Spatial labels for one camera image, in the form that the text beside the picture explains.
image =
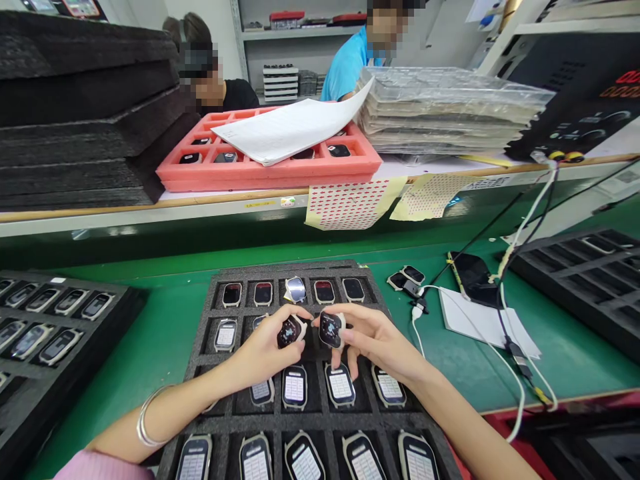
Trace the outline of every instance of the dark hair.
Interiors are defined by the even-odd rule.
[[[202,20],[199,15],[196,15],[194,12],[189,12],[185,15],[184,23],[185,36],[188,43],[212,43],[211,32],[209,31],[205,21]],[[171,38],[173,39],[175,46],[180,50],[180,44],[182,43],[182,37],[180,35],[180,20],[173,17],[167,17],[165,22],[162,24],[162,30],[166,30],[171,34]]]
[[[367,8],[371,9],[400,9],[409,13],[413,9],[425,8],[429,0],[368,0]]]

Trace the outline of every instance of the paper document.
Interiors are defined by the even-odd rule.
[[[498,318],[496,309],[465,300],[460,292],[453,290],[447,290],[451,298],[440,290],[438,290],[438,293],[440,294],[445,326],[448,330],[484,341],[478,333],[478,330],[480,330],[484,338],[494,347],[502,349],[505,347],[505,333],[500,325],[500,319]],[[464,310],[473,324],[471,324],[464,313],[460,311],[460,308],[456,307],[456,304]],[[541,352],[525,330],[522,322],[520,322],[518,314],[512,308],[507,310],[509,310],[511,323],[507,319],[504,310],[501,312],[509,336],[523,351],[527,352],[531,358],[539,359]]]
[[[373,79],[349,100],[316,100],[228,123],[211,130],[228,144],[268,167],[334,136],[358,113]]]
[[[427,173],[416,179],[391,213],[391,220],[421,221],[441,218],[449,202],[466,186],[484,177]]]
[[[406,177],[309,188],[306,225],[320,230],[365,230],[390,208]]]

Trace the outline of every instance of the white paper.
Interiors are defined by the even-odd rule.
[[[307,99],[211,130],[268,167],[338,133],[358,113],[372,84],[373,79],[343,102]]]
[[[484,341],[478,333],[478,330],[480,330],[484,338],[494,347],[502,349],[505,347],[505,334],[502,331],[496,309],[465,300],[460,292],[447,290],[451,298],[440,290],[438,290],[438,292],[440,293],[440,303],[442,304],[445,326],[448,330]],[[456,304],[464,310],[467,316],[473,321],[473,324],[471,324],[464,313],[460,311],[460,308],[456,307]],[[539,359],[541,352],[525,330],[522,322],[520,322],[518,314],[512,308],[508,310],[511,323],[509,323],[504,310],[501,312],[509,336],[523,351],[527,352],[531,358]]]
[[[473,23],[482,20],[485,14],[493,8],[496,3],[500,3],[497,0],[475,0],[465,23]]]

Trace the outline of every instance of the black shirt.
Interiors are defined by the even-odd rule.
[[[222,107],[200,106],[199,113],[205,116],[208,113],[217,113],[230,110],[247,110],[258,108],[260,102],[248,81],[243,79],[225,80],[227,94]]]

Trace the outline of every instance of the silver bangle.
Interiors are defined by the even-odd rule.
[[[140,408],[140,416],[138,416],[138,424],[136,425],[136,432],[138,432],[138,439],[140,440],[140,442],[142,442],[142,444],[146,447],[149,448],[158,448],[158,447],[162,447],[164,444],[166,444],[169,440],[166,441],[162,441],[162,442],[156,442],[152,439],[149,438],[148,434],[147,434],[147,429],[145,428],[145,415],[147,414],[147,408],[149,407],[149,405],[151,404],[151,402],[154,400],[154,398],[156,398],[158,395],[160,395],[162,392],[164,392],[164,390],[172,387],[172,385],[164,385],[160,388],[158,388],[158,390],[156,390],[155,392],[153,392],[149,398],[147,398],[146,402],[144,402],[144,404],[142,405],[142,408]]]

